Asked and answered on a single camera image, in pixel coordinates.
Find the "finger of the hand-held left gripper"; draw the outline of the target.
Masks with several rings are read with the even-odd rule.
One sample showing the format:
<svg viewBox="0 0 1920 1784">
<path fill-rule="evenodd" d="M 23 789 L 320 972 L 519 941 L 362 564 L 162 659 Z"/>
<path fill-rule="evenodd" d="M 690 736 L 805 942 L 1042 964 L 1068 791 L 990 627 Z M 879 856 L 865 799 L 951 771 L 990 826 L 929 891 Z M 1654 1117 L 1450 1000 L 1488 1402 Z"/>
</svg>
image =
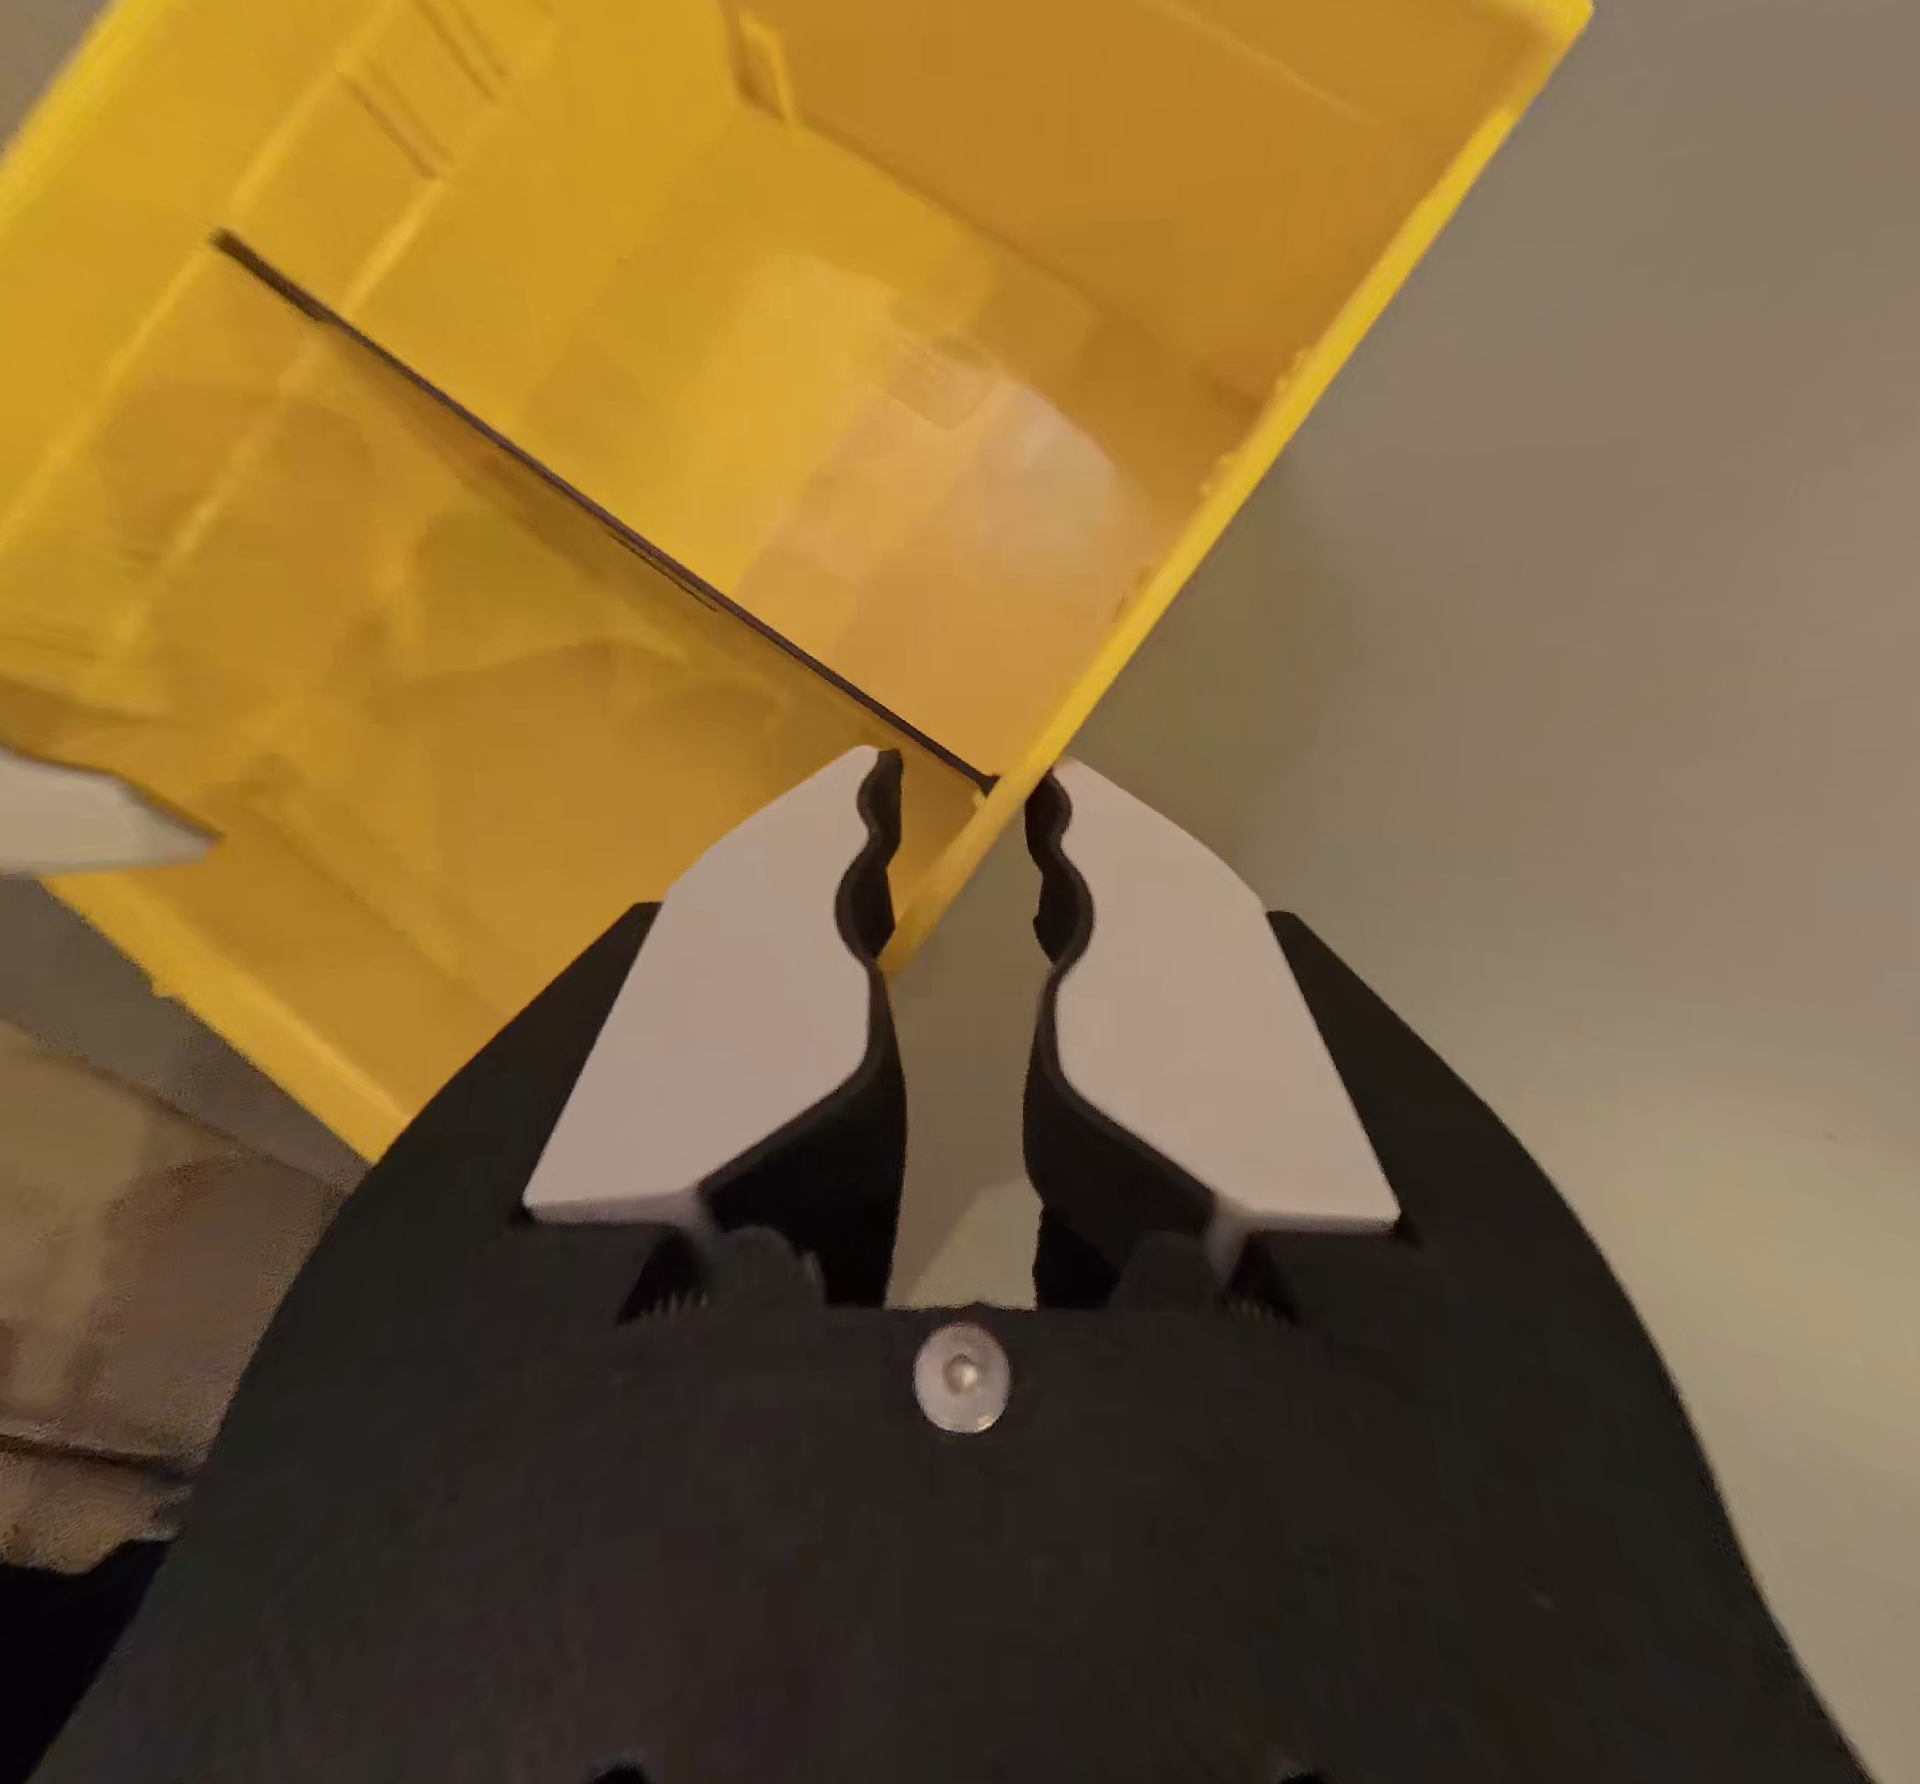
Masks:
<svg viewBox="0 0 1920 1784">
<path fill-rule="evenodd" d="M 114 874 L 204 859 L 219 837 L 126 781 L 2 747 L 2 875 Z"/>
</svg>

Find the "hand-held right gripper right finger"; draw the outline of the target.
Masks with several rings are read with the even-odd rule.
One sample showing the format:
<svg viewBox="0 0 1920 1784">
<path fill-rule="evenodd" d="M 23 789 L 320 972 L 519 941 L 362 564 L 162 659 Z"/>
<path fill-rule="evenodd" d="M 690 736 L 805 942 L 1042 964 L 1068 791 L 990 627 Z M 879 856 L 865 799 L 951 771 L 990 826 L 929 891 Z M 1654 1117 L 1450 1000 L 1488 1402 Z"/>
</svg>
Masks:
<svg viewBox="0 0 1920 1784">
<path fill-rule="evenodd" d="M 1265 1237 L 1383 1238 L 1382 1170 L 1259 895 L 1065 761 L 1025 807 L 1048 969 L 1024 1086 L 1035 1290 L 1110 1294 L 1159 1241 L 1228 1286 Z"/>
</svg>

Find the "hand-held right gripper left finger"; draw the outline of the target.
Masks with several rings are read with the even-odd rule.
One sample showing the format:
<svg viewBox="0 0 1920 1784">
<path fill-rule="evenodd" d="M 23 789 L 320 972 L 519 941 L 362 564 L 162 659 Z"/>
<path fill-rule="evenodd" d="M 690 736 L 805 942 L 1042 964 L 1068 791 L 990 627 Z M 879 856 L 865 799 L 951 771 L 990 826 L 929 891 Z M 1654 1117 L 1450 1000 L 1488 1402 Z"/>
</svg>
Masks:
<svg viewBox="0 0 1920 1784">
<path fill-rule="evenodd" d="M 909 1130 L 879 964 L 902 781 L 898 750 L 855 745 L 665 891 L 522 1189 L 535 1220 L 692 1243 L 762 1226 L 828 1300 L 886 1300 Z"/>
</svg>

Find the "yellow plastic storage bin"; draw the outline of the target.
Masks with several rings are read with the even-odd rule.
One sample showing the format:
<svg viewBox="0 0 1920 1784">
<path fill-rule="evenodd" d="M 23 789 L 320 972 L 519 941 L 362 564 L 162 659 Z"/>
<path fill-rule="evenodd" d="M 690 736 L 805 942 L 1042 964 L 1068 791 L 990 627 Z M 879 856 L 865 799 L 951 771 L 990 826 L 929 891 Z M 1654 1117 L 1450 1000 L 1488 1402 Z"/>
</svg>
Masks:
<svg viewBox="0 0 1920 1784">
<path fill-rule="evenodd" d="M 367 1156 L 858 743 L 904 967 L 1588 12 L 109 0 L 3 153 L 3 743 L 219 841 L 53 893 Z"/>
</svg>

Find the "black bin divider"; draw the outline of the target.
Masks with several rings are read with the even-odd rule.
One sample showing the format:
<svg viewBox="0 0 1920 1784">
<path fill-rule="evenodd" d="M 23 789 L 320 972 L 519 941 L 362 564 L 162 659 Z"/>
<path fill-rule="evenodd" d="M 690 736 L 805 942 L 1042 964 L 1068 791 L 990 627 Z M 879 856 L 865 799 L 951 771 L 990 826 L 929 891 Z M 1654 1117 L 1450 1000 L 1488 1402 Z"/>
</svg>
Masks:
<svg viewBox="0 0 1920 1784">
<path fill-rule="evenodd" d="M 615 540 L 626 554 L 636 556 L 648 564 L 658 576 L 665 577 L 674 588 L 685 596 L 692 596 L 707 605 L 708 612 L 716 612 L 731 621 L 742 630 L 748 630 L 758 642 L 777 652 L 794 668 L 803 670 L 808 675 L 824 683 L 830 692 L 841 695 L 853 706 L 872 714 L 881 727 L 909 743 L 916 745 L 921 751 L 936 757 L 948 771 L 964 779 L 973 791 L 989 795 L 994 791 L 998 777 L 994 772 L 982 771 L 964 757 L 951 745 L 940 741 L 933 733 L 921 729 L 916 723 L 909 721 L 904 714 L 892 711 L 883 700 L 861 688 L 853 677 L 844 675 L 836 668 L 823 661 L 803 645 L 795 642 L 792 636 L 780 633 L 774 625 L 760 618 L 756 612 L 745 608 L 733 596 L 728 596 L 717 586 L 713 586 L 705 576 L 685 564 L 682 559 L 673 554 L 660 545 L 651 542 L 631 523 L 621 520 L 610 507 L 595 501 L 581 488 L 578 483 L 564 476 L 547 459 L 527 450 L 519 441 L 512 440 L 507 431 L 491 424 L 476 409 L 464 404 L 444 386 L 435 384 L 430 375 L 420 371 L 416 365 L 405 361 L 385 343 L 373 339 L 364 326 L 354 322 L 332 303 L 317 295 L 312 290 L 300 286 L 293 278 L 284 272 L 274 261 L 261 254 L 244 235 L 236 234 L 228 225 L 218 225 L 210 231 L 210 247 L 219 252 L 224 259 L 243 269 L 255 284 L 262 286 L 287 307 L 296 307 L 308 322 L 341 337 L 362 356 L 367 356 L 382 373 L 395 377 L 402 384 L 416 399 L 432 404 L 435 411 L 445 415 L 458 427 L 464 427 L 475 435 L 489 451 L 502 456 L 517 473 L 529 476 L 535 483 L 545 484 L 549 490 L 567 501 L 580 516 L 590 520 L 599 531 Z"/>
</svg>

